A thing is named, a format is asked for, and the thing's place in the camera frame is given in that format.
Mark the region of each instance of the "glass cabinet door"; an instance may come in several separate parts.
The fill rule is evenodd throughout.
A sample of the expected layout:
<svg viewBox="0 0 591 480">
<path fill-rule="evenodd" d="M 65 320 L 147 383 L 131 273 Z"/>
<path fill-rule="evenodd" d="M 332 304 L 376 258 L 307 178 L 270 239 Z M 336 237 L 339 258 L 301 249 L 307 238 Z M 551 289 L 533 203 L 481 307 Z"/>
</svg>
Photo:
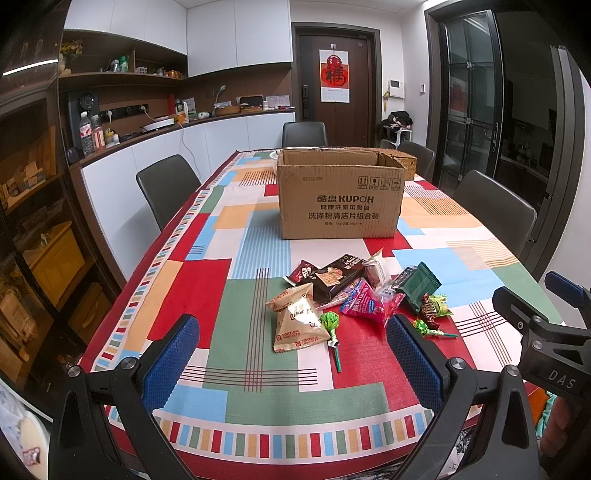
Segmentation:
<svg viewBox="0 0 591 480">
<path fill-rule="evenodd" d="M 490 11 L 444 22 L 446 141 L 439 187 L 452 194 L 470 170 L 493 175 L 502 121 L 502 64 Z"/>
</svg>

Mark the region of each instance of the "cardboard box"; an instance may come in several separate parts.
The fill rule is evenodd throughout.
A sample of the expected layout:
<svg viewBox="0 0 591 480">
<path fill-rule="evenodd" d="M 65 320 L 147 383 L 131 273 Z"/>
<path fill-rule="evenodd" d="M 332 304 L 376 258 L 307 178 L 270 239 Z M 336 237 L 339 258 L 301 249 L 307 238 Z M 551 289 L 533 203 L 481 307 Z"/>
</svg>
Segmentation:
<svg viewBox="0 0 591 480">
<path fill-rule="evenodd" d="M 377 150 L 282 150 L 277 160 L 281 236 L 392 237 L 405 168 Z"/>
<path fill-rule="evenodd" d="M 414 157 L 411 154 L 400 152 L 398 150 L 394 150 L 392 148 L 361 148 L 355 147 L 356 150 L 369 150 L 369 151 L 376 151 L 381 152 L 389 157 L 395 159 L 398 163 L 400 163 L 404 168 L 406 168 L 407 176 L 405 180 L 414 180 L 414 174 L 417 172 L 417 157 Z"/>
</svg>

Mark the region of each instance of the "metal screw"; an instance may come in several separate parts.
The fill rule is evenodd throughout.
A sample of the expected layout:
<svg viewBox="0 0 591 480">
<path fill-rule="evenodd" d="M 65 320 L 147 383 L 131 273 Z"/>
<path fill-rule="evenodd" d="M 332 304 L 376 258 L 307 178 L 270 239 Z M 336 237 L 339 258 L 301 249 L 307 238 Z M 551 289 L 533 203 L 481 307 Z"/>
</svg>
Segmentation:
<svg viewBox="0 0 591 480">
<path fill-rule="evenodd" d="M 506 369 L 507 373 L 512 377 L 519 375 L 519 369 L 515 365 L 507 365 Z"/>
<path fill-rule="evenodd" d="M 464 370 L 466 368 L 466 362 L 458 356 L 451 358 L 449 363 L 456 370 Z"/>
<path fill-rule="evenodd" d="M 119 364 L 121 365 L 121 368 L 123 370 L 130 370 L 133 367 L 135 367 L 135 364 L 137 362 L 138 362 L 138 360 L 136 359 L 136 357 L 134 357 L 134 356 L 127 356 Z"/>
<path fill-rule="evenodd" d="M 68 377 L 77 377 L 78 375 L 80 375 L 80 372 L 82 372 L 82 369 L 78 365 L 74 365 L 73 367 L 69 368 Z"/>
</svg>

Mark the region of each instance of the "chair backrest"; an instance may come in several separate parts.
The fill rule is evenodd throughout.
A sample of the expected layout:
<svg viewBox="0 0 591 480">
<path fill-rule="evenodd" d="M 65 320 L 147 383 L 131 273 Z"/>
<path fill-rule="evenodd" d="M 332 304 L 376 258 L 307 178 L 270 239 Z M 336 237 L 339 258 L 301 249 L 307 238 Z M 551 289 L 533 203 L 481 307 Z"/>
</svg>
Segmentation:
<svg viewBox="0 0 591 480">
<path fill-rule="evenodd" d="M 328 147 L 324 122 L 287 122 L 283 125 L 282 147 Z"/>
<path fill-rule="evenodd" d="M 182 155 L 160 160 L 136 176 L 139 188 L 162 231 L 201 182 Z"/>
<path fill-rule="evenodd" d="M 435 168 L 435 152 L 415 142 L 402 140 L 398 151 L 417 157 L 417 173 L 427 181 L 433 181 L 433 168 Z"/>
<path fill-rule="evenodd" d="M 385 138 L 379 141 L 380 148 L 389 148 L 391 150 L 396 150 L 396 144 L 391 142 L 390 140 L 386 140 Z"/>
<path fill-rule="evenodd" d="M 519 257 L 537 216 L 529 203 L 477 170 L 464 176 L 453 199 Z"/>
</svg>

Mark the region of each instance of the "yellow box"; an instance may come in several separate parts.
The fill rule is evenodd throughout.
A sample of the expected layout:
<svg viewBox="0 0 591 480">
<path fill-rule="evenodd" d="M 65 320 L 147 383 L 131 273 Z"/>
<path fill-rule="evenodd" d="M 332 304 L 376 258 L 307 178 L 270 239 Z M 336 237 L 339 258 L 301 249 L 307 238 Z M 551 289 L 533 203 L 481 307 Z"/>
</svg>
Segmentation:
<svg viewBox="0 0 591 480">
<path fill-rule="evenodd" d="M 57 305 L 84 265 L 84 257 L 72 232 L 71 221 L 52 227 L 46 235 L 49 238 L 46 247 L 25 250 L 22 256 L 49 300 Z"/>
</svg>

